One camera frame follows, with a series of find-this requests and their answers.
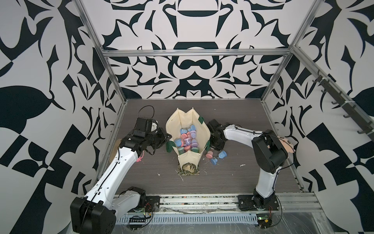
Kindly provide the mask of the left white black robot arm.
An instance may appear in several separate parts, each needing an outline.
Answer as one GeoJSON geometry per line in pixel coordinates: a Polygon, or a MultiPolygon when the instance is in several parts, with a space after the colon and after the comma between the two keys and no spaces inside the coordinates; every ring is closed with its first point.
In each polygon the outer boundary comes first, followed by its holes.
{"type": "Polygon", "coordinates": [[[78,234],[110,234],[127,212],[146,207],[146,192],[130,187],[115,198],[130,168],[151,148],[155,151],[171,136],[154,119],[137,118],[135,127],[121,140],[116,155],[102,177],[82,198],[70,205],[72,229],[78,234]]]}

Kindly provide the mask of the light blue hourglass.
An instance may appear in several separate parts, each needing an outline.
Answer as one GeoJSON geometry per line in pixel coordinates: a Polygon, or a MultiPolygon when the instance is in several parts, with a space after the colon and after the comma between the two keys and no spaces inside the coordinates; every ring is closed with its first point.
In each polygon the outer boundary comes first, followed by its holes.
{"type": "Polygon", "coordinates": [[[180,139],[180,138],[175,139],[174,143],[175,143],[176,147],[183,147],[183,140],[180,139]]]}

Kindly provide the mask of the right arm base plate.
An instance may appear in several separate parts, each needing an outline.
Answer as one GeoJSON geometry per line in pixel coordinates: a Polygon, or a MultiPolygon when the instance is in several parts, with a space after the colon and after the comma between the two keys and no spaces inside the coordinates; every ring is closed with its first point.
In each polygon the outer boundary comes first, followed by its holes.
{"type": "Polygon", "coordinates": [[[277,211],[279,202],[275,195],[263,198],[260,195],[238,195],[238,208],[241,211],[277,211]]]}

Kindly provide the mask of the teal hourglass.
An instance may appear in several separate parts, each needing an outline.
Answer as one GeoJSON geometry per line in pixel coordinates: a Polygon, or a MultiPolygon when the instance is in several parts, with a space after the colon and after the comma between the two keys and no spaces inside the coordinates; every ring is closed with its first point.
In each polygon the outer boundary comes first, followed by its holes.
{"type": "Polygon", "coordinates": [[[185,153],[185,149],[184,149],[184,147],[179,147],[179,148],[177,148],[177,150],[178,150],[178,154],[179,154],[179,155],[182,155],[182,154],[185,153]]]}
{"type": "Polygon", "coordinates": [[[198,147],[192,147],[191,150],[195,153],[199,153],[199,148],[198,147]]]}

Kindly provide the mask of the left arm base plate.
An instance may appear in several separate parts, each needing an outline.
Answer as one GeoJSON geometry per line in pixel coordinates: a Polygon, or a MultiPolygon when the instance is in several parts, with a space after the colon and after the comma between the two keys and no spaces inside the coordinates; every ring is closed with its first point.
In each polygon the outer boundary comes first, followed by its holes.
{"type": "Polygon", "coordinates": [[[160,196],[145,196],[140,199],[140,208],[144,212],[156,212],[160,207],[160,196]]]}

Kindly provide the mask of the purple hourglass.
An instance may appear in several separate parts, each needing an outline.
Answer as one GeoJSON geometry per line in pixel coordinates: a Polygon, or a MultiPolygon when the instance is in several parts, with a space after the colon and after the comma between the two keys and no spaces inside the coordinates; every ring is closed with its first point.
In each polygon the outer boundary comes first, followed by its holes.
{"type": "Polygon", "coordinates": [[[199,144],[198,144],[198,141],[196,139],[192,139],[191,141],[191,147],[194,148],[198,148],[199,144]]]}
{"type": "Polygon", "coordinates": [[[185,145],[185,146],[189,146],[189,145],[191,145],[191,138],[188,137],[188,138],[186,138],[186,139],[183,139],[183,142],[184,142],[184,145],[185,145]]]}

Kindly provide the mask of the teal hourglass front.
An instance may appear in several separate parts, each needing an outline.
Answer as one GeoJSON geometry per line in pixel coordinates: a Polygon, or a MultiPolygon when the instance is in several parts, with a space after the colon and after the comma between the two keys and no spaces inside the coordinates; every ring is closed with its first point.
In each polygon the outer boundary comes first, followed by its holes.
{"type": "Polygon", "coordinates": [[[179,154],[179,155],[182,155],[182,154],[185,153],[185,149],[184,149],[184,147],[179,147],[179,148],[177,148],[177,150],[178,150],[178,154],[179,154]]]}

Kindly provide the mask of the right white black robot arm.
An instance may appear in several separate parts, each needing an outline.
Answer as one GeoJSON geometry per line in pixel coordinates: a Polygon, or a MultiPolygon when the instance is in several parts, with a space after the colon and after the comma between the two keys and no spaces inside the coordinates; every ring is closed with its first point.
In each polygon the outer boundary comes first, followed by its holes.
{"type": "Polygon", "coordinates": [[[259,180],[252,195],[239,195],[238,207],[242,211],[277,209],[279,202],[275,195],[275,184],[280,170],[285,162],[295,157],[292,143],[272,130],[256,132],[242,128],[238,125],[220,124],[211,120],[208,124],[210,130],[210,146],[220,151],[224,150],[227,141],[235,141],[253,149],[256,162],[260,167],[259,180]]]}

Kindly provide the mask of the blue hourglass back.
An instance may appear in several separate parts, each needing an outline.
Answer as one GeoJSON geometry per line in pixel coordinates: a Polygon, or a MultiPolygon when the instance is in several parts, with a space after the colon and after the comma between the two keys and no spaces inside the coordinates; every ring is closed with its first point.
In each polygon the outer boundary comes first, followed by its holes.
{"type": "Polygon", "coordinates": [[[187,134],[189,131],[188,131],[188,129],[186,129],[186,128],[181,128],[180,129],[180,134],[187,134]]]}

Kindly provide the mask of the cream canvas tote bag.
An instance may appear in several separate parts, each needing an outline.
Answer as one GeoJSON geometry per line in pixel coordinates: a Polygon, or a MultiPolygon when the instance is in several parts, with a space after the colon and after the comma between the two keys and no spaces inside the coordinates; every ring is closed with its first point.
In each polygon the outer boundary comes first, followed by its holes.
{"type": "Polygon", "coordinates": [[[181,109],[169,117],[166,132],[171,136],[166,143],[167,152],[177,154],[179,175],[194,176],[200,173],[199,162],[210,149],[210,130],[195,109],[181,109]]]}

